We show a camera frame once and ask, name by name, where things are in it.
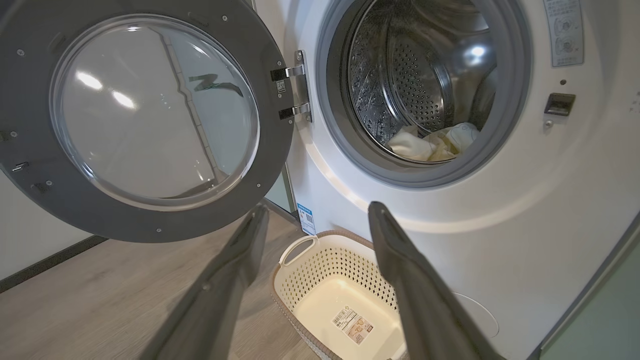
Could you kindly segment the grey rubber door gasket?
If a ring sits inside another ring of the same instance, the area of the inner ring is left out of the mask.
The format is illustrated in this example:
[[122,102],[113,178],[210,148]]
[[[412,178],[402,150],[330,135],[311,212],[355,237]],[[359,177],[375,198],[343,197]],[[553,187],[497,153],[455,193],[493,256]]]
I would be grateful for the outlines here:
[[327,129],[349,163],[380,182],[407,189],[446,186],[487,164],[518,122],[530,85],[533,46],[519,0],[470,0],[490,30],[498,81],[494,103],[475,143],[464,155],[441,164],[416,164],[385,153],[355,116],[345,82],[351,27],[367,0],[329,0],[320,25],[317,89]]

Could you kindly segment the pale teal handleless cabinet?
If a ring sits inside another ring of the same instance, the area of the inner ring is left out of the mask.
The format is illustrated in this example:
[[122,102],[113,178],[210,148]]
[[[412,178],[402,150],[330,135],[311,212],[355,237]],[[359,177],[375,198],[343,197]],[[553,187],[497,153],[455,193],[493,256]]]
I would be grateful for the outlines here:
[[527,360],[640,360],[640,212]]

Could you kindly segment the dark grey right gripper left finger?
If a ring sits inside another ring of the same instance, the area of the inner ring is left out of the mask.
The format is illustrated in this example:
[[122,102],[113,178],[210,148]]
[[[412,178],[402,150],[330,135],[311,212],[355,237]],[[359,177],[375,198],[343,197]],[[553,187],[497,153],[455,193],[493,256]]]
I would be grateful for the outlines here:
[[262,262],[269,209],[259,203],[151,338],[140,360],[227,360],[245,290]]

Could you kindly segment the dark round washer door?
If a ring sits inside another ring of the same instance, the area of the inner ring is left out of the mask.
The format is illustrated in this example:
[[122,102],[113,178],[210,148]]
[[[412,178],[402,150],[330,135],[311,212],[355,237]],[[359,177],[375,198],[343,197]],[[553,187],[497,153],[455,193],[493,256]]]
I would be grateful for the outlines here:
[[0,169],[94,235],[206,235],[281,175],[290,67],[244,0],[0,0]]

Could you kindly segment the stainless steel washing machine drum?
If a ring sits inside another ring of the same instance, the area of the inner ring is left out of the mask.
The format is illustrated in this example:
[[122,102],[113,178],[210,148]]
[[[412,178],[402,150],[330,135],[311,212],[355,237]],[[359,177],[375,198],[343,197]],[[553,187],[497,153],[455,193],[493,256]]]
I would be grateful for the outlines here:
[[366,0],[352,27],[343,67],[356,118],[383,152],[404,126],[418,136],[460,123],[480,132],[494,104],[498,60],[471,0]]

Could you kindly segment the pale yellow printed garment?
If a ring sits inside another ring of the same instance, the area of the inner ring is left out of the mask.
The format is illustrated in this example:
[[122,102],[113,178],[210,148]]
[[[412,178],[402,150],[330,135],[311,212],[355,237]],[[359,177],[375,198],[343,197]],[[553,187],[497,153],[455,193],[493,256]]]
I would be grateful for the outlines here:
[[432,148],[428,162],[448,161],[462,155],[479,134],[478,128],[469,122],[458,123],[430,133],[425,137]]
[[402,127],[387,141],[386,146],[395,155],[411,161],[427,162],[436,150],[436,145],[419,137],[418,126]]

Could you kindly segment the black door latch slot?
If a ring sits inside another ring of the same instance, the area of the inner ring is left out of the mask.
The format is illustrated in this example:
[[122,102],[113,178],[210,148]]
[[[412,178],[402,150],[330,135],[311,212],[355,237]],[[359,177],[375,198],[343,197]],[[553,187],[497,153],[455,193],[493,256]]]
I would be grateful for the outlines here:
[[566,93],[550,93],[544,107],[544,114],[549,116],[568,117],[576,102],[576,95]]

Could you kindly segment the basket product label sticker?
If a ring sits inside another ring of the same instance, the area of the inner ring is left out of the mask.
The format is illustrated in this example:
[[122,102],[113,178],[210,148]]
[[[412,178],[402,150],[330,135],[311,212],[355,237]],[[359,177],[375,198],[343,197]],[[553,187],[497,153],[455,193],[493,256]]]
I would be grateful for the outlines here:
[[346,305],[334,316],[333,325],[357,346],[370,335],[374,325],[352,307]]

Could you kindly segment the white perforated laundry basket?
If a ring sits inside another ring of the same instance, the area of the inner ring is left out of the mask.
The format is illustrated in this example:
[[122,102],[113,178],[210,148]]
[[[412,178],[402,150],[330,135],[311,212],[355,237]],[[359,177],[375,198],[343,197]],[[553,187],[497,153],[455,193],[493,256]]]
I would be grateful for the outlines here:
[[[282,253],[270,282],[279,310],[322,360],[410,360],[395,289],[363,237],[341,230],[301,237]],[[332,322],[345,306],[374,325],[361,345]]]

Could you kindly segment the grey warning sticker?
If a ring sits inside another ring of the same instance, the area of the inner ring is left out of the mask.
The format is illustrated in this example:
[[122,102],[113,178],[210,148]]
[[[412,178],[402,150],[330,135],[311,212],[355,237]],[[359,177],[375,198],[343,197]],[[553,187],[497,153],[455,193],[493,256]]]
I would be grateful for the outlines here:
[[581,0],[542,0],[550,32],[551,66],[562,68],[585,61]]

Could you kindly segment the white front-load washing machine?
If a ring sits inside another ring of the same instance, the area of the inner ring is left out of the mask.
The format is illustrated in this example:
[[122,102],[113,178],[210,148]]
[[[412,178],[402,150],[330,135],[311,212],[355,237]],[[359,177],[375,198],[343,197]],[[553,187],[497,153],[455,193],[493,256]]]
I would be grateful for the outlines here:
[[[286,161],[296,209],[317,234],[349,231],[374,249],[368,207],[383,203],[450,291],[496,318],[496,353],[530,357],[640,212],[640,0],[580,0],[583,64],[562,67],[543,0],[518,0],[532,44],[519,119],[487,164],[426,188],[367,175],[333,140],[316,78],[329,0],[246,1],[288,65],[306,55],[313,122],[295,119]],[[569,116],[544,114],[553,92],[576,95]]]

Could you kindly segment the dark cabinet plinth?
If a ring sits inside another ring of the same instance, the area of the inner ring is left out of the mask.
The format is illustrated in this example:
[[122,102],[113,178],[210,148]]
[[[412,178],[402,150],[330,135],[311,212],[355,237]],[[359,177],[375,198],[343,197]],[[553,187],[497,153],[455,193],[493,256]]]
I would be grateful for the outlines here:
[[46,257],[45,259],[39,260],[39,262],[36,262],[13,275],[7,276],[7,278],[0,280],[0,294],[13,289],[17,285],[20,285],[21,283],[24,283],[25,281],[30,280],[31,278],[34,278],[35,276],[38,276],[39,274],[48,271],[49,269],[52,269],[53,267],[62,264],[77,255],[80,255],[81,253],[84,253],[107,240],[107,237],[92,235],[76,244],[73,244],[72,246]]

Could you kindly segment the round white filter cover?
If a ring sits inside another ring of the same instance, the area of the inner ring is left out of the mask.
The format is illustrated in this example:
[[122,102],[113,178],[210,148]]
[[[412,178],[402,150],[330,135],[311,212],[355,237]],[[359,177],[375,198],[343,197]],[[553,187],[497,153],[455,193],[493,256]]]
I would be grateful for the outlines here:
[[466,310],[471,319],[473,319],[478,328],[480,328],[485,337],[494,338],[498,335],[499,323],[494,315],[489,312],[484,305],[459,292],[453,292],[453,295],[460,305],[462,305],[464,310]]

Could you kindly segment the blue energy label sticker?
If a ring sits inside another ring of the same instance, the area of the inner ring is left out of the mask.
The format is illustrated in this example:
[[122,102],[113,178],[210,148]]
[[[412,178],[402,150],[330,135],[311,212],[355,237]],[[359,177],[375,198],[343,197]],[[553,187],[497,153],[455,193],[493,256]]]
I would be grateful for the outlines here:
[[309,236],[317,235],[316,226],[314,223],[313,212],[301,205],[300,203],[296,204],[299,221],[301,223],[302,230]]

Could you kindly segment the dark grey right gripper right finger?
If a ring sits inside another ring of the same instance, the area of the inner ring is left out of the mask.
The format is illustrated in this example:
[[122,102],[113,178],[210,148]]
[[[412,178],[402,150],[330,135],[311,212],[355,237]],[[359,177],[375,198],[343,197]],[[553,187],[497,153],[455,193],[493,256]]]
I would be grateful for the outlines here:
[[410,360],[503,360],[381,202],[368,206],[381,275],[396,294]]

